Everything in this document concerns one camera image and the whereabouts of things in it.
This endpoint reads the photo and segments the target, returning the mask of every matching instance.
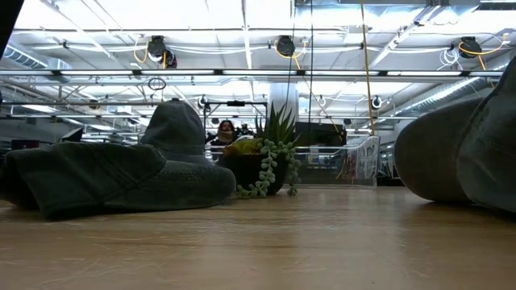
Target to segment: succulent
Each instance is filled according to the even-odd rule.
[[[240,198],[256,198],[267,197],[267,188],[276,181],[273,169],[277,166],[277,158],[279,156],[286,158],[289,162],[290,196],[296,195],[298,190],[295,183],[298,182],[298,167],[301,165],[298,160],[294,159],[294,120],[292,119],[292,110],[287,113],[286,104],[279,111],[274,109],[274,103],[271,105],[271,114],[265,121],[265,128],[262,126],[262,120],[255,118],[256,137],[254,139],[240,140],[224,149],[224,155],[263,155],[260,174],[255,184],[250,184],[249,190],[243,186],[237,186],[237,193]]]
[[[265,122],[265,128],[262,127],[261,119],[259,121],[258,118],[255,118],[256,137],[268,139],[275,144],[293,142],[294,119],[290,120],[291,117],[292,110],[286,114],[286,104],[276,112],[273,103],[270,117]]]

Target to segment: potted plant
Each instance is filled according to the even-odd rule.
[[[256,137],[234,142],[224,148],[219,164],[233,171],[239,198],[266,197],[276,194],[289,178],[290,196],[298,190],[298,167],[294,159],[294,120],[292,111],[286,114],[286,104],[276,112],[271,105],[270,117],[265,121],[255,118]]]

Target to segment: gray baseball cap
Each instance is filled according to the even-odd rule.
[[[155,130],[145,138],[149,144],[58,143],[11,151],[4,163],[0,197],[37,208],[51,219],[109,209],[219,205],[235,191],[235,177],[206,160],[200,119],[194,110],[181,107],[185,108],[178,101],[158,106],[150,126]],[[170,113],[175,113],[173,118],[164,117]]]

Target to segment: white ceiling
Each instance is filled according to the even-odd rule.
[[[243,30],[241,0],[57,0],[55,3],[62,14],[40,0],[25,0],[10,41],[23,45],[38,56],[62,59],[74,69],[134,69],[137,63],[132,51],[135,41],[139,38],[138,45],[145,45],[151,35],[163,35],[167,45],[177,48],[174,53],[178,68],[248,68],[249,65],[244,46],[246,32]],[[302,52],[302,40],[310,40],[310,25],[313,23],[313,65],[311,54],[306,53],[298,58],[303,69],[364,69],[364,50],[358,48],[363,42],[360,9],[317,9],[313,17],[305,9],[300,10],[293,21],[290,0],[247,0],[246,3],[252,68],[296,69],[295,62],[279,57],[274,49],[268,49],[268,41],[276,40],[279,35],[292,35],[295,25],[294,39],[298,52]],[[368,50],[369,59],[378,56],[400,27],[409,26],[422,9],[393,6],[381,15],[367,12],[365,22],[371,28],[367,42],[372,48]],[[427,50],[444,49],[465,35],[476,36],[485,51],[494,49],[500,45],[500,36],[495,34],[516,27],[515,16],[516,11],[467,11],[457,15],[451,9],[445,10],[425,26],[415,28],[396,48],[396,53],[388,54],[375,69],[436,70],[443,66],[439,60],[442,51]],[[77,32],[77,27],[86,31],[86,35]],[[92,44],[92,39],[107,50],[125,49],[125,52],[111,52],[113,58],[110,58]],[[516,34],[510,34],[506,40],[510,43],[485,56],[488,69],[490,60],[512,49]],[[63,48],[64,41],[74,48]],[[230,53],[230,49],[239,51]],[[400,52],[406,49],[417,53]],[[141,50],[137,53],[140,58],[144,56]],[[459,62],[464,69],[479,69],[477,60],[461,58]],[[150,60],[139,65],[143,68],[157,67]],[[4,69],[20,68],[5,59],[0,61],[0,66]],[[372,83],[371,90],[373,95],[392,99],[393,104],[402,104],[435,85],[377,82]],[[310,90],[304,82],[299,82],[297,87],[301,97],[308,96]],[[250,92],[248,81],[225,85],[180,85],[178,88],[192,102],[202,95],[216,99],[249,99]],[[55,89],[37,89],[56,93]],[[367,94],[364,82],[316,81],[312,90],[315,95],[331,100],[327,106],[329,113],[357,110],[361,114],[367,109],[367,102],[360,101]],[[266,96],[268,83],[255,81],[254,92],[256,97]],[[72,99],[85,97],[85,94],[102,98],[115,93],[119,94],[113,99],[118,101],[142,97],[134,87],[127,89],[125,86],[90,86],[81,93],[73,95]],[[169,89],[164,91],[165,97],[172,94]]]

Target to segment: person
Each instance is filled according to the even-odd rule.
[[[205,143],[210,143],[211,146],[227,146],[236,140],[235,126],[230,120],[222,121],[218,125],[218,131],[216,135],[208,133]],[[222,152],[221,148],[212,148],[211,152]],[[213,154],[212,159],[217,160],[219,154]]]

